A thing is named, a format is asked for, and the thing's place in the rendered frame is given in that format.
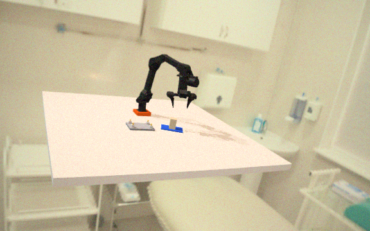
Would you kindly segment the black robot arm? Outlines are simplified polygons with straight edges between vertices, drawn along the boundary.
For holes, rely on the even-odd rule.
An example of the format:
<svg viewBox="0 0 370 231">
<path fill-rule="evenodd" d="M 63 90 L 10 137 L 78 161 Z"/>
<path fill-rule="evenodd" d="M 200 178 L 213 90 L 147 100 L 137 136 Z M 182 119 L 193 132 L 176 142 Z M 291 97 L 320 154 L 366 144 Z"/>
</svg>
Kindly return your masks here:
<svg viewBox="0 0 370 231">
<path fill-rule="evenodd" d="M 155 73 L 164 61 L 174 66 L 179 71 L 179 74 L 177 76 L 179 76 L 180 85 L 198 87 L 198 76 L 193 75 L 190 65 L 181 63 L 176 59 L 169 57 L 168 55 L 160 55 L 154 58 L 150 58 L 148 61 L 149 71 L 144 89 L 140 92 L 139 97 L 136 98 L 136 103 L 138 103 L 138 109 L 136 110 L 138 112 L 147 112 L 146 103 L 149 103 L 153 95 L 153 93 L 151 93 L 151 88 L 154 81 Z M 187 89 L 182 90 L 181 88 L 179 88 L 177 94 L 180 98 L 186 99 L 187 97 L 190 97 L 191 91 L 187 91 Z"/>
</svg>

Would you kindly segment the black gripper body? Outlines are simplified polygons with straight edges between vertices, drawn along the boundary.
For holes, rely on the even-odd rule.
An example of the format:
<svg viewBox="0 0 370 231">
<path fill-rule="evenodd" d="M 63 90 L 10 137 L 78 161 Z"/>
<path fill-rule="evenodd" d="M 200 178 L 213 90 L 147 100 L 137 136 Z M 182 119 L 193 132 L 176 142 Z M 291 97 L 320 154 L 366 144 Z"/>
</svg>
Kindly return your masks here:
<svg viewBox="0 0 370 231">
<path fill-rule="evenodd" d="M 187 85 L 180 85 L 178 84 L 178 90 L 179 88 L 181 88 L 182 90 L 186 90 L 187 89 Z M 178 93 L 178 91 L 177 91 Z M 179 96 L 177 93 L 174 93 L 174 92 L 171 92 L 171 91 L 168 91 L 166 93 L 166 95 L 169 97 L 169 98 L 173 98 L 174 96 Z M 197 95 L 195 93 L 191 93 L 190 94 L 190 99 L 197 99 Z"/>
</svg>

